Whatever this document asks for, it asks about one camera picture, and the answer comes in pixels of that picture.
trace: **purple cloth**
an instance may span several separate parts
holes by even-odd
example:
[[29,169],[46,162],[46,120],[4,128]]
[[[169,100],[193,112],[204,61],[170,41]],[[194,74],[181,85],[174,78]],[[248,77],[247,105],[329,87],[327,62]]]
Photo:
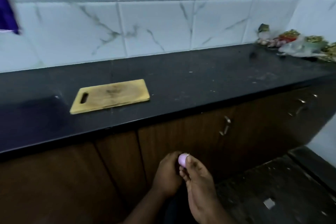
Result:
[[11,30],[19,34],[19,26],[8,0],[0,0],[0,30]]

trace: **kitchen counter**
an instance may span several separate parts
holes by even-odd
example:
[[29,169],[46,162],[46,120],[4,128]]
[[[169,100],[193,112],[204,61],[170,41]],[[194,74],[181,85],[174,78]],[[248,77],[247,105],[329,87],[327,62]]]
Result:
[[[308,86],[336,66],[253,44],[0,74],[0,153],[140,126]],[[144,79],[150,100],[71,115],[82,87]]]

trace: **yellow cutting board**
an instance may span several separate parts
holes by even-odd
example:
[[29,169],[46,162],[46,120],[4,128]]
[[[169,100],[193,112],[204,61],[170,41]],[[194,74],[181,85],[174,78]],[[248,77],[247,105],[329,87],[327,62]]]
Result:
[[147,100],[149,93],[144,79],[86,87],[79,89],[70,113],[90,112]]

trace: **person's left hand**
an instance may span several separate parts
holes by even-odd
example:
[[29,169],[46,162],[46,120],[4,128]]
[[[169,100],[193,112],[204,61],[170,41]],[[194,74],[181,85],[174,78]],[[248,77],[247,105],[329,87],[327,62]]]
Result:
[[152,188],[163,193],[166,198],[174,196],[182,184],[182,177],[176,172],[176,163],[180,154],[182,152],[175,151],[165,156],[154,177]]

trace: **cabinet handle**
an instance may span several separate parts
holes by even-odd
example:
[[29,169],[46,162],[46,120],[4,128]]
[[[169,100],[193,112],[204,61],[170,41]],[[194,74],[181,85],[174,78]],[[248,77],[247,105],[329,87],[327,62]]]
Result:
[[226,126],[224,128],[224,132],[220,131],[219,133],[224,136],[228,133],[229,127],[231,125],[231,120],[228,116],[224,116],[225,120],[226,120]]
[[[312,96],[314,97],[314,98],[317,98],[317,95],[316,94],[312,94]],[[292,114],[292,113],[290,113],[290,112],[288,112],[288,114],[290,115],[290,116],[296,116],[296,115],[298,115],[306,106],[307,106],[307,101],[304,101],[304,100],[302,100],[302,99],[297,99],[298,101],[300,101],[301,103],[303,103],[303,105],[302,106],[300,106],[297,110],[296,110],[296,112],[294,113],[294,114]]]

